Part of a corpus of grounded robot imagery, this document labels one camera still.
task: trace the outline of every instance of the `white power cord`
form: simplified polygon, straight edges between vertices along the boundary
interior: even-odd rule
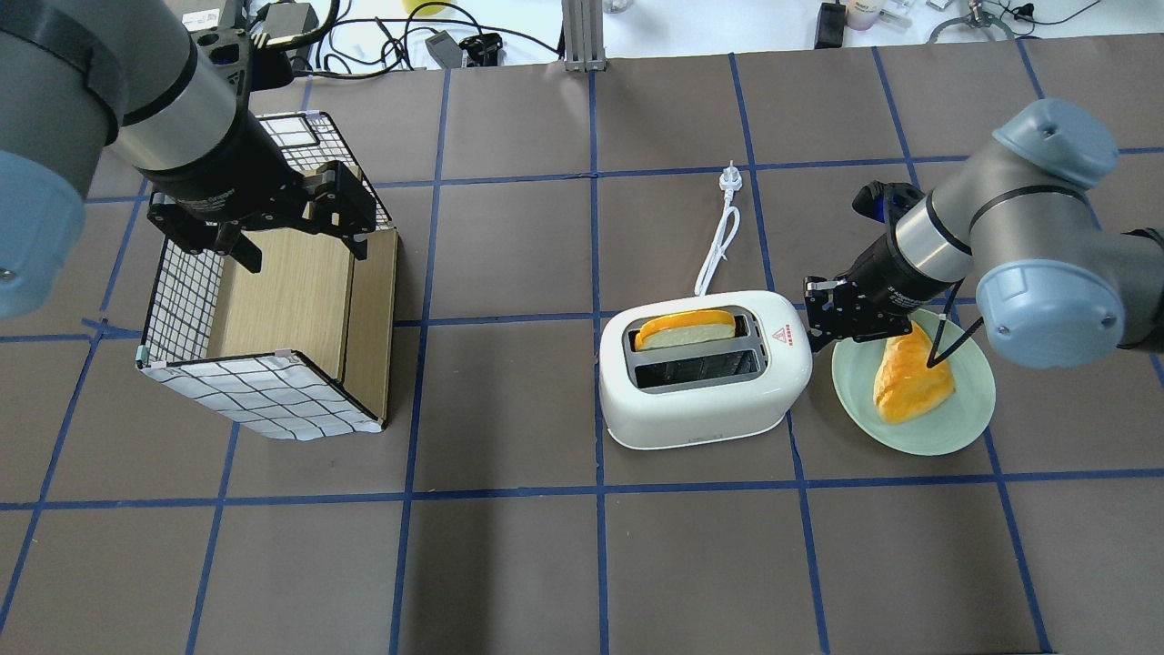
[[[696,296],[705,296],[708,293],[708,286],[711,285],[711,277],[716,273],[719,259],[728,258],[728,245],[731,244],[732,238],[736,237],[736,232],[739,229],[739,208],[732,206],[731,200],[736,197],[736,191],[743,187],[744,178],[740,177],[739,169],[736,168],[736,162],[732,161],[719,173],[719,188],[724,192],[724,211],[719,216],[719,225],[716,227],[716,237],[711,241],[711,249],[708,250],[708,257],[703,259],[703,268],[700,269],[700,276],[695,278]],[[729,218],[732,218],[731,230],[728,229]]]

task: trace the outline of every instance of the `plate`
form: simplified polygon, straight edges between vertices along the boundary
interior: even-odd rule
[[[938,315],[924,308],[909,315],[934,339]],[[946,322],[942,350],[963,335],[961,327]],[[954,393],[927,414],[897,423],[886,423],[873,404],[873,379],[881,366],[885,340],[858,344],[838,342],[832,351],[832,386],[840,405],[861,430],[882,444],[910,455],[949,455],[972,444],[994,415],[994,373],[973,340],[950,358]]]

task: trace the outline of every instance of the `bread slice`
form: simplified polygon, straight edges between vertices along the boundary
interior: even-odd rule
[[[921,325],[911,322],[913,333],[886,340],[881,366],[873,380],[873,403],[886,423],[917,419],[942,405],[954,391],[950,363],[925,368],[934,342]]]
[[[722,308],[697,308],[652,318],[634,337],[634,350],[700,344],[736,336],[736,316]]]

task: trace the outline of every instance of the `metal post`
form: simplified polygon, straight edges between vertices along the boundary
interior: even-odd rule
[[[606,49],[602,44],[602,0],[562,0],[562,34],[566,70],[606,69]]]

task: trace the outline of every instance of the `wooden board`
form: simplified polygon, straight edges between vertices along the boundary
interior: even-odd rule
[[[290,349],[342,379],[352,252],[339,238],[294,229],[247,236],[263,250],[263,268],[253,273],[226,261],[208,356]]]
[[[396,298],[396,229],[368,237],[368,258],[352,271],[343,389],[376,417],[388,415],[388,368]]]

